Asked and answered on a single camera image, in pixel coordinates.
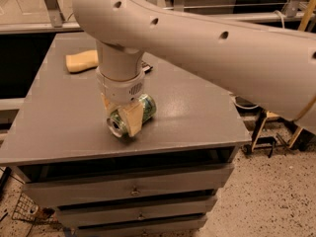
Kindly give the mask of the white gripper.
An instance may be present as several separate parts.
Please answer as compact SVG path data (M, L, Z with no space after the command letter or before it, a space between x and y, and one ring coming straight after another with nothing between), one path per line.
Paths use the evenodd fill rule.
M116 104L124 105L118 108L118 113L126 126L127 134L134 137L142 128L143 106L139 101L132 101L143 94L145 73L140 71L135 78L127 81L109 79L100 69L96 70L96 75L107 116L118 108Z

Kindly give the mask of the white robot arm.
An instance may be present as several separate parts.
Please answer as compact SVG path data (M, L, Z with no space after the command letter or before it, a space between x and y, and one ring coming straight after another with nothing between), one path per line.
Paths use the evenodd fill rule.
M138 97L148 52L316 133L316 38L214 17L166 11L145 0L73 0L97 42L103 94Z

